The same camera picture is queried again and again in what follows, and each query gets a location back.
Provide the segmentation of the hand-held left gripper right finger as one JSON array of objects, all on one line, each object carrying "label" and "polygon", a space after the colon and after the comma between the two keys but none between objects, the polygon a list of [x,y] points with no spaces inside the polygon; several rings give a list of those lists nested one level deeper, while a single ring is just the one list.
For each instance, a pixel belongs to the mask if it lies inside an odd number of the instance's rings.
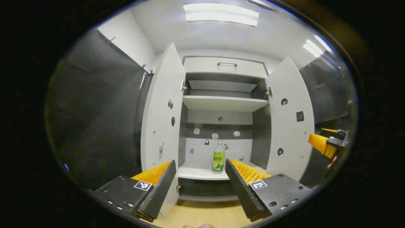
[{"label": "hand-held left gripper right finger", "polygon": [[234,159],[225,161],[225,172],[251,222],[295,206],[311,191],[284,173],[269,175]]}]

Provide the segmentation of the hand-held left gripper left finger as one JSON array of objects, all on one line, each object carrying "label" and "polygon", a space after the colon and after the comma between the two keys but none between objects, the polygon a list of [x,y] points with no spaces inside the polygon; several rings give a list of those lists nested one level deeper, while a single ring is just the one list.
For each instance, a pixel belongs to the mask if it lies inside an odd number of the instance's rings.
[{"label": "hand-held left gripper left finger", "polygon": [[176,172],[175,160],[146,171],[136,162],[113,160],[87,169],[87,189],[110,208],[153,222],[158,218]]}]

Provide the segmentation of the white cabinet door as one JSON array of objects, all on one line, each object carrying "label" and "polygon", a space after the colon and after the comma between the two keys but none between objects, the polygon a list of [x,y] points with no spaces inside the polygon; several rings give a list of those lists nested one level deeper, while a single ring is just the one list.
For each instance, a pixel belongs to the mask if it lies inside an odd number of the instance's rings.
[{"label": "white cabinet door", "polygon": [[143,171],[167,160],[178,168],[178,142],[186,70],[173,42],[162,54],[152,77],[143,113],[140,157]]},{"label": "white cabinet door", "polygon": [[267,96],[271,115],[271,142],[266,171],[284,173],[300,181],[308,167],[312,146],[308,139],[314,133],[311,98],[299,69],[286,57],[265,79],[271,87]]}]

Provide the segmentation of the green label plastic bottle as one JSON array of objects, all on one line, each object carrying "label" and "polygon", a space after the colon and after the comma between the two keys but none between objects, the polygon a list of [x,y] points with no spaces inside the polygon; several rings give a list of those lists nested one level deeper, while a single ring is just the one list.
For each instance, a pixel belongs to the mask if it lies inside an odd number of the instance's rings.
[{"label": "green label plastic bottle", "polygon": [[225,161],[225,147],[222,140],[218,140],[217,146],[214,148],[213,161],[212,161],[212,172],[222,173],[224,170]]}]

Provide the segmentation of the white and grey cabinet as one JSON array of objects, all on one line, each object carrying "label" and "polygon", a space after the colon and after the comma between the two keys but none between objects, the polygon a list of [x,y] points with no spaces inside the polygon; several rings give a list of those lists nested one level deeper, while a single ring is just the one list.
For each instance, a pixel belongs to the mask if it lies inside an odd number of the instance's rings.
[{"label": "white and grey cabinet", "polygon": [[[267,100],[265,79],[218,74],[187,73],[184,96],[241,97]],[[269,160],[271,115],[269,104],[255,112],[191,110],[183,103],[180,125],[180,167],[177,204],[236,201],[226,172],[211,170],[218,140],[225,157],[264,171]]]}]

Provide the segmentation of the white cabinet shelf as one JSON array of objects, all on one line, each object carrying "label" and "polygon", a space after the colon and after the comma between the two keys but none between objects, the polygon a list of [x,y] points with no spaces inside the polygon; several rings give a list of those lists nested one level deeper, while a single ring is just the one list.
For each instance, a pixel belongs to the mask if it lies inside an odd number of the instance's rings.
[{"label": "white cabinet shelf", "polygon": [[269,104],[267,100],[220,97],[220,96],[183,96],[183,103],[191,110],[255,112]]}]

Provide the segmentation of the white cabinet drawer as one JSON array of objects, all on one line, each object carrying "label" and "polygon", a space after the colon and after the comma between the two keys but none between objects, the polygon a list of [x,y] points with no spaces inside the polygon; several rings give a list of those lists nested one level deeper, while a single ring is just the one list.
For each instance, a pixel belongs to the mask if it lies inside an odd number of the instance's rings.
[{"label": "white cabinet drawer", "polygon": [[[217,62],[237,63],[234,66],[217,66]],[[184,56],[183,66],[187,73],[232,74],[265,79],[269,72],[264,62],[243,58],[220,56]]]}]

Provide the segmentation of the ceiling light panel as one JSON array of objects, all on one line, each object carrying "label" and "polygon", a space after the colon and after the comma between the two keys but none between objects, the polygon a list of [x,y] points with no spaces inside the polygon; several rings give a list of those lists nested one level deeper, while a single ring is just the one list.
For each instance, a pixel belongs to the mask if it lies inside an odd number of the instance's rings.
[{"label": "ceiling light panel", "polygon": [[183,9],[188,22],[219,21],[256,27],[259,21],[259,12],[231,4],[188,3]]},{"label": "ceiling light panel", "polygon": [[314,35],[314,39],[316,42],[307,39],[302,48],[316,58],[320,57],[325,52],[333,53],[332,48],[319,35]]}]

